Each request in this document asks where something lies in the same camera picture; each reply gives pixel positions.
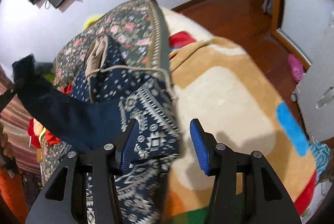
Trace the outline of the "person's left hand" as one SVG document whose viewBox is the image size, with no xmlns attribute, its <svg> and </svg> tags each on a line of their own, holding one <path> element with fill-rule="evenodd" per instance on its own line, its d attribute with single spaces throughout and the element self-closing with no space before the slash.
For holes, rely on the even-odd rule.
<svg viewBox="0 0 334 224">
<path fill-rule="evenodd" d="M 1 148 L 3 150 L 3 155 L 9 158 L 14 157 L 14 151 L 12 148 L 11 143 L 9 142 L 9 136 L 6 132 L 4 132 L 4 126 L 0 124 L 0 131 L 1 131 Z"/>
</svg>

